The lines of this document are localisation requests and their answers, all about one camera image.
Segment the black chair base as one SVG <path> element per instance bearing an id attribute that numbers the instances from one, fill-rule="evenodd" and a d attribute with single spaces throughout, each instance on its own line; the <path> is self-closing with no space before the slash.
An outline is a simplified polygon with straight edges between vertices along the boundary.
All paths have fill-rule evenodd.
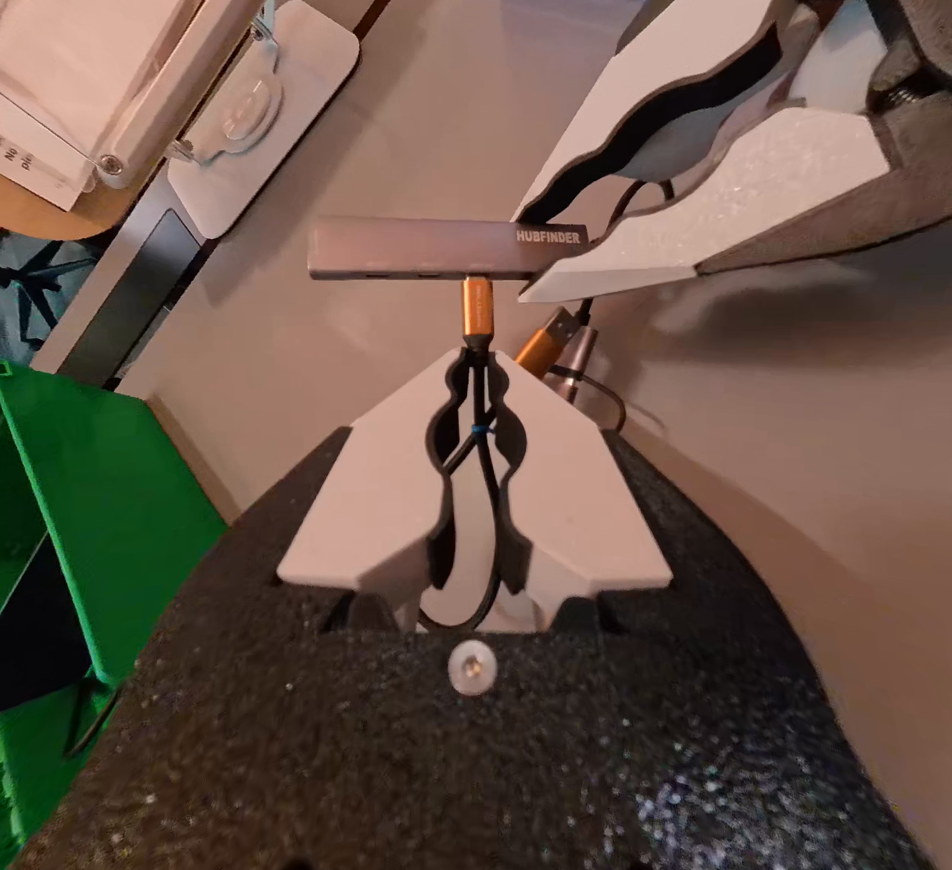
<path id="1" fill-rule="evenodd" d="M 98 251 L 82 242 L 8 234 L 1 247 L 2 295 L 58 316 L 78 291 L 76 279 L 98 261 Z"/>

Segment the black hub cable grey plug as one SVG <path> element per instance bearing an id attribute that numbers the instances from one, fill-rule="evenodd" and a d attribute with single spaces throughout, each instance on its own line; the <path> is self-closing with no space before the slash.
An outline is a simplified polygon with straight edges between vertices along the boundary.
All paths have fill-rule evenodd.
<path id="1" fill-rule="evenodd" d="M 675 190 L 670 179 L 663 179 L 658 183 L 649 183 L 645 180 L 636 179 L 623 192 L 621 198 L 612 210 L 606 224 L 605 234 L 625 215 L 625 211 L 628 210 L 634 197 L 646 186 L 658 186 L 664 203 L 674 199 Z M 593 297 L 582 300 L 575 312 L 576 320 L 579 322 L 579 328 L 573 335 L 560 361 L 554 364 L 548 374 L 558 380 L 559 383 L 554 389 L 570 404 L 575 404 L 582 386 L 591 388 L 606 400 L 610 401 L 617 412 L 614 430 L 617 433 L 621 433 L 627 420 L 624 399 L 612 389 L 608 388 L 604 383 L 595 380 L 587 374 L 589 361 L 596 348 L 599 337 L 598 330 L 591 326 L 593 303 Z"/>

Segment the dark grey panel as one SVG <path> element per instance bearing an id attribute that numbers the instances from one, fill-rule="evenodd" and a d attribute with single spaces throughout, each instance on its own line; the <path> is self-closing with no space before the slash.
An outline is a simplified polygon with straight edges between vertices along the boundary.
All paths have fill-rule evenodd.
<path id="1" fill-rule="evenodd" d="M 30 367 L 117 388 L 212 249 L 162 165 Z"/>

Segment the black cable orange plugs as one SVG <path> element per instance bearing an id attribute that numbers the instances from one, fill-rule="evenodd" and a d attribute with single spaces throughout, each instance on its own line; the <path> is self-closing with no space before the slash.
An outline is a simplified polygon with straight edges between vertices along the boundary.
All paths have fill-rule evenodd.
<path id="1" fill-rule="evenodd" d="M 469 276 L 461 284 L 463 339 L 470 352 L 473 379 L 473 425 L 470 436 L 445 464 L 447 473 L 455 472 L 472 451 L 476 451 L 482 470 L 482 480 L 490 502 L 493 521 L 498 520 L 500 487 L 489 447 L 489 430 L 495 411 L 486 403 L 490 345 L 494 338 L 494 301 L 492 283 L 485 277 Z M 591 301 L 582 303 L 578 311 L 560 307 L 546 324 L 528 340 L 516 363 L 534 377 L 541 379 L 554 367 L 568 344 L 588 323 Z M 426 632 L 469 632 L 486 619 L 497 598 L 502 582 L 499 556 L 493 554 L 489 579 L 479 605 L 466 620 L 455 624 L 441 623 L 420 611 L 419 625 Z"/>

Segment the paper sign in clear holder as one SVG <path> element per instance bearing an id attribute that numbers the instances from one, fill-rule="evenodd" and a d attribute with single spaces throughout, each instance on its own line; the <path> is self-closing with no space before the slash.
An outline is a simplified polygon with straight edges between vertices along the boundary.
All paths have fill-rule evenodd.
<path id="1" fill-rule="evenodd" d="M 2 176 L 70 211 L 202 0 L 1 0 Z"/>

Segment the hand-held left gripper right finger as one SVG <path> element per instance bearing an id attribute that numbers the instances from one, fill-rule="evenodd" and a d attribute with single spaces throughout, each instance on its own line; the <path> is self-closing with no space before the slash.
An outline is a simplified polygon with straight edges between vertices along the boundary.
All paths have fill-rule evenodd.
<path id="1" fill-rule="evenodd" d="M 565 601 L 663 589 L 673 574 L 607 432 L 504 353 L 491 355 L 503 583 L 547 630 Z"/>

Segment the brown round board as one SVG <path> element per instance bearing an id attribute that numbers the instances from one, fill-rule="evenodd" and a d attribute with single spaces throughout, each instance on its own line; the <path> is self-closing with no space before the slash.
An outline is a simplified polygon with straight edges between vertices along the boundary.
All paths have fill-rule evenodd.
<path id="1" fill-rule="evenodd" d="M 152 161 L 125 188 L 99 181 L 92 191 L 80 194 L 71 211 L 58 209 L 2 176 L 1 228 L 53 241 L 79 241 L 113 230 L 125 222 L 160 164 Z"/>

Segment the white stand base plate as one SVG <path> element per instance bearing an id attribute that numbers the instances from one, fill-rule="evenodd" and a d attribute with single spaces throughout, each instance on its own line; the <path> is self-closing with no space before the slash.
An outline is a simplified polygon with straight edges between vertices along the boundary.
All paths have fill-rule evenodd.
<path id="1" fill-rule="evenodd" d="M 278 7 L 178 143 L 169 182 L 197 235 L 225 235 L 351 77 L 356 35 L 302 0 Z"/>

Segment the green plastic bin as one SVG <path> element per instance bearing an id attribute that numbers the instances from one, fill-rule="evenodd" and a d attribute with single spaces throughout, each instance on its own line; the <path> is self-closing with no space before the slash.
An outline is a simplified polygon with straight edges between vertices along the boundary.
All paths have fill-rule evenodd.
<path id="1" fill-rule="evenodd" d="M 225 530 L 141 400 L 2 361 L 2 606 L 45 534 L 89 650 L 73 686 L 2 712 L 2 868 L 54 813 L 160 615 Z"/>

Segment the grey desk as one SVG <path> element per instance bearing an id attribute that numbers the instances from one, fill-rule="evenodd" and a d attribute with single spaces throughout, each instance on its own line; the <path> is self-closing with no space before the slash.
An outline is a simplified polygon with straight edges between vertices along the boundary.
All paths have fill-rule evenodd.
<path id="1" fill-rule="evenodd" d="M 633 0 L 390 0 L 132 365 L 235 522 L 18 868 L 950 868 L 950 225 L 609 297 L 596 376 L 673 590 L 614 628 L 333 629 L 279 554 L 453 284 L 320 284 L 324 215 L 505 219 Z"/>

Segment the grey usb hub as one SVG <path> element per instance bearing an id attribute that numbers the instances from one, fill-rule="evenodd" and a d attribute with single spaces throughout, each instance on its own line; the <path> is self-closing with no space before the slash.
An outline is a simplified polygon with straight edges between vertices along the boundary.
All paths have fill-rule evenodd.
<path id="1" fill-rule="evenodd" d="M 530 281 L 589 251 L 584 226 L 466 220 L 324 217 L 307 245 L 316 281 Z"/>

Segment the black bin divider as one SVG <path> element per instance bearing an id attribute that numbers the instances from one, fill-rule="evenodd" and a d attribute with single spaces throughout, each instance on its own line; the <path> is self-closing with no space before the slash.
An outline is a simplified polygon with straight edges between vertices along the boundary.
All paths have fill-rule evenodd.
<path id="1" fill-rule="evenodd" d="M 1 711 L 79 683 L 90 659 L 49 534 L 36 545 L 1 611 Z"/>

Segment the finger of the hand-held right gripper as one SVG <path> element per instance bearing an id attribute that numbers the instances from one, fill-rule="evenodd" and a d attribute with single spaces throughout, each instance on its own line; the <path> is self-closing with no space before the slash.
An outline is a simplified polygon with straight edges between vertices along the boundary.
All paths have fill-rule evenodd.
<path id="1" fill-rule="evenodd" d="M 658 132 L 725 105 L 779 64 L 795 0 L 649 0 L 514 213 L 545 223 L 621 174 Z"/>
<path id="2" fill-rule="evenodd" d="M 681 197 L 614 223 L 521 292 L 583 300 L 740 269 L 834 257 L 950 220 L 949 106 L 882 116 L 784 108 L 739 136 Z"/>

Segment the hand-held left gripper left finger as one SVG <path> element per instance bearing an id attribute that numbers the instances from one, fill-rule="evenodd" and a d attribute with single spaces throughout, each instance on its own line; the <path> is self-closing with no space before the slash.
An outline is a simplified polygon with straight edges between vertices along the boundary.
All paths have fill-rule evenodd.
<path id="1" fill-rule="evenodd" d="M 277 567 L 291 585 L 377 595 L 418 631 L 422 593 L 454 565 L 448 459 L 471 355 L 452 349 L 343 430 L 343 446 Z"/>

